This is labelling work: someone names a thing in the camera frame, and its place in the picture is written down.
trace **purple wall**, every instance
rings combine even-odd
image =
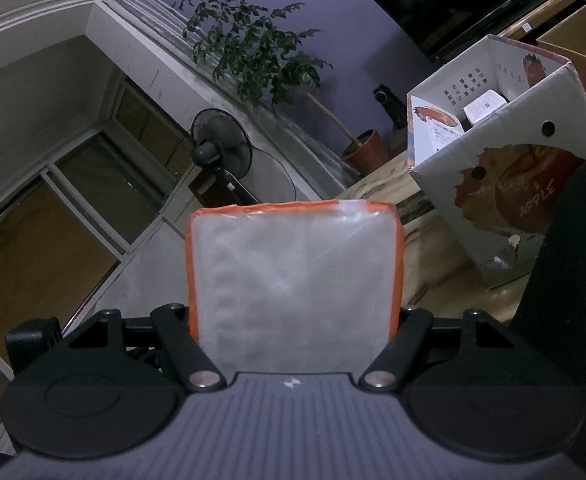
[[[249,0],[265,7],[292,2],[306,6],[289,15],[280,27],[289,30],[321,28],[325,32],[303,45],[308,54],[328,60],[334,70],[320,73],[316,96],[356,135],[376,128],[389,139],[391,120],[373,98],[379,84],[390,86],[404,100],[407,91],[433,72],[433,66],[400,27],[373,0]],[[345,135],[307,99],[281,113],[299,124],[334,152],[348,146]]]

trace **plant stem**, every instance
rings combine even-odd
[[[328,118],[329,118],[331,121],[333,121],[333,122],[334,122],[334,123],[335,123],[335,124],[338,126],[338,128],[339,128],[340,130],[342,130],[342,132],[344,132],[344,133],[345,133],[345,134],[348,136],[348,138],[349,138],[350,140],[352,140],[352,141],[355,143],[355,145],[356,145],[358,148],[361,148],[361,147],[362,147],[362,143],[361,143],[361,142],[359,142],[359,139],[358,139],[358,138],[357,138],[355,135],[353,135],[353,134],[350,132],[350,130],[349,130],[349,129],[348,129],[346,126],[344,126],[344,124],[342,123],[342,121],[340,121],[340,120],[339,120],[339,119],[338,119],[338,118],[335,116],[335,114],[333,114],[333,113],[332,113],[332,112],[331,112],[331,111],[330,111],[330,110],[329,110],[329,109],[328,109],[326,106],[324,106],[324,105],[323,105],[321,102],[319,102],[319,101],[316,99],[316,97],[315,97],[313,94],[311,94],[311,93],[310,93],[310,92],[309,92],[309,91],[308,91],[306,88],[304,88],[303,86],[300,86],[300,88],[299,88],[299,89],[302,91],[302,93],[303,93],[303,94],[304,94],[306,97],[308,97],[308,98],[311,100],[311,102],[312,102],[312,103],[313,103],[315,106],[317,106],[317,107],[318,107],[318,108],[319,108],[321,111],[323,111],[323,112],[324,112],[324,114],[326,114],[326,115],[328,116]]]

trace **orange edge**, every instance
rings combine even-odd
[[[273,213],[281,211],[308,212],[309,210],[331,211],[340,201],[337,199],[323,200],[321,202],[286,202],[281,204],[256,204],[249,206],[227,205],[216,208],[200,208],[188,217],[184,241],[186,245],[186,280],[188,281],[188,330],[195,342],[199,341],[198,309],[195,293],[195,270],[193,265],[193,238],[192,223],[199,217],[209,214],[238,214],[238,213]],[[367,211],[390,211],[394,214],[397,226],[396,251],[395,251],[395,278],[393,283],[393,297],[391,304],[391,319],[389,328],[389,340],[396,334],[399,328],[400,307],[402,305],[402,287],[404,284],[404,228],[397,215],[397,209],[388,202],[375,200],[366,201]]]

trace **curtain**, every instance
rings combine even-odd
[[[105,3],[241,107],[321,198],[333,198],[357,181],[356,170],[293,121],[274,113],[266,102],[256,109],[242,104],[235,91],[236,78],[226,75],[220,80],[213,80],[217,61],[214,56],[209,57],[206,64],[193,63],[192,47],[198,39],[205,38],[203,35],[194,38],[190,34],[185,40],[182,32],[186,18],[179,12],[161,0],[105,0]]]

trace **silver screw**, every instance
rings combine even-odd
[[[374,370],[364,376],[364,382],[374,388],[384,388],[395,382],[395,376],[383,370]]]
[[[193,386],[198,388],[210,388],[211,386],[215,386],[222,378],[218,373],[211,370],[200,370],[189,375],[188,380]]]

